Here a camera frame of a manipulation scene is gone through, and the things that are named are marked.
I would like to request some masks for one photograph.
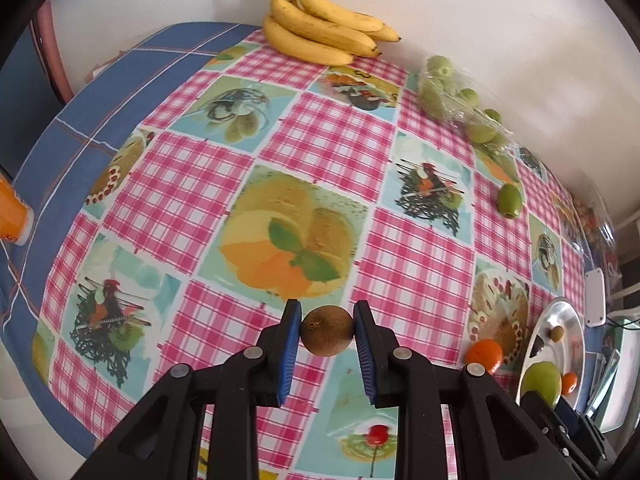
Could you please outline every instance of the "kiwi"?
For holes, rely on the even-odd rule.
[[[319,306],[302,320],[300,339],[313,355],[338,355],[353,339],[353,319],[340,306]]]

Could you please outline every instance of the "white wall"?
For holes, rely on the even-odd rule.
[[[482,84],[484,104],[570,187],[595,179],[614,218],[640,206],[640,54],[602,0],[335,0],[402,35],[384,56],[417,69],[425,50]],[[268,0],[52,0],[75,90],[92,67],[165,25],[259,24]],[[498,96],[499,101],[491,94]]]

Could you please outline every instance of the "printed food picture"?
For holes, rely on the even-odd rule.
[[[472,142],[476,154],[476,169],[499,186],[514,184],[522,192],[522,184],[516,170],[516,163],[508,149],[508,140],[502,135],[491,142]]]
[[[350,66],[332,66],[312,85],[313,92],[392,120],[398,106],[397,85]]]
[[[546,182],[546,171],[544,165],[538,160],[538,158],[531,153],[527,148],[520,146],[516,148],[520,160],[539,176],[544,182]]]
[[[399,132],[382,203],[400,214],[471,243],[472,172],[428,142]]]
[[[562,294],[562,247],[559,236],[529,213],[532,279],[551,292]]]
[[[492,339],[502,348],[503,367],[513,370],[523,357],[528,320],[529,285],[478,258],[466,323],[469,344]]]
[[[221,76],[171,129],[252,152],[295,94],[279,86]]]
[[[33,362],[34,368],[45,384],[49,382],[49,364],[55,345],[56,336],[54,333],[42,319],[38,320],[36,332],[33,334],[33,342],[31,343],[31,362]]]
[[[393,478],[398,409],[377,410],[364,393],[355,350],[335,358],[296,469],[321,475]]]
[[[66,305],[61,336],[137,399],[180,281],[98,234]]]
[[[571,245],[580,248],[580,231],[578,228],[578,222],[574,214],[574,209],[571,206],[565,204],[554,193],[551,193],[551,202],[553,203],[558,217],[560,218],[560,234]]]
[[[136,128],[133,131],[95,181],[84,200],[85,211],[98,220],[102,218],[113,203],[116,191],[155,136],[156,132],[151,129]]]
[[[340,304],[367,207],[256,166],[209,249],[201,277],[279,310]]]
[[[206,63],[203,69],[222,71],[233,62],[244,56],[244,54],[248,54],[259,46],[260,45],[255,43],[245,43],[244,41],[241,41],[240,43],[234,46],[230,46],[229,48],[226,48],[225,50],[217,54]]]

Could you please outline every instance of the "banana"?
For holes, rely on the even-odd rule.
[[[376,41],[389,41],[396,42],[400,41],[400,36],[398,33],[394,31],[391,27],[389,27],[386,23],[385,26],[380,30],[376,30],[375,32],[367,32],[367,36],[373,38]]]
[[[339,66],[353,62],[351,54],[332,46],[300,38],[279,25],[271,16],[264,19],[262,31],[271,46],[287,56],[320,65]]]
[[[338,4],[334,4],[331,0],[300,0],[300,2],[307,12],[316,18],[322,18],[328,22],[334,22],[362,32],[375,32],[385,25],[382,20],[345,9]]]
[[[356,56],[372,57],[379,52],[376,42],[364,32],[318,20],[287,0],[271,0],[271,16],[289,32],[302,38],[333,46]]]

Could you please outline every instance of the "tablecloth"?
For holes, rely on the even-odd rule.
[[[36,223],[0,255],[2,339],[58,433],[88,455],[174,363],[223,362],[289,297],[368,300],[448,366],[507,319],[491,330],[513,391],[545,305],[582,314],[571,197],[525,148],[496,161],[431,121],[416,92],[384,60],[308,64],[231,23],[162,30],[83,89],[15,179]],[[515,220],[495,209],[505,182]],[[283,408],[258,410],[262,474],[392,478],[396,421],[369,406],[353,348],[301,346]],[[373,459],[375,424],[390,437]]]

